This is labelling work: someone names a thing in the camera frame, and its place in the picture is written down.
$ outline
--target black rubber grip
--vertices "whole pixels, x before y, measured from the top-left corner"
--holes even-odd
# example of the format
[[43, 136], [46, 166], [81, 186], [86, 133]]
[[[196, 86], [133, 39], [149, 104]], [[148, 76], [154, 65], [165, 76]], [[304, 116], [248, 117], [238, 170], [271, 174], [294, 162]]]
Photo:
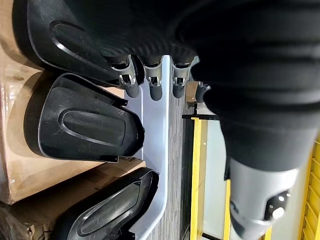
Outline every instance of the black rubber grip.
[[172, 93], [177, 99], [182, 98], [185, 93], [185, 86], [173, 85]]
[[133, 99], [138, 97], [140, 93], [137, 82], [133, 86], [124, 86], [124, 90], [126, 94], [128, 94], [128, 96]]
[[197, 103], [203, 103], [204, 102], [204, 95], [205, 93], [209, 90], [210, 88], [208, 87], [207, 84], [203, 86], [197, 86], [196, 91], [195, 91], [195, 100]]
[[152, 100], [159, 101], [162, 98], [162, 86], [150, 86], [150, 96]]

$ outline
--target silver metal fitting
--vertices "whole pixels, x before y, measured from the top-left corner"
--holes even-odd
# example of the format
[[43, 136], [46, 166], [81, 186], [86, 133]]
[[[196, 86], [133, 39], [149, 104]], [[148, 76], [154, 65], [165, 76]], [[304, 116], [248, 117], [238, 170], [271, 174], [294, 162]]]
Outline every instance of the silver metal fitting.
[[155, 67], [143, 66], [145, 77], [151, 87], [161, 86], [162, 81], [162, 61]]
[[184, 87], [189, 78], [191, 66], [185, 68], [179, 68], [175, 66], [175, 63], [172, 62], [172, 77], [173, 84], [175, 86]]
[[126, 87], [132, 87], [136, 83], [136, 72], [131, 56], [128, 56], [128, 66], [124, 69], [118, 69], [114, 66], [111, 68], [116, 72], [122, 85]]

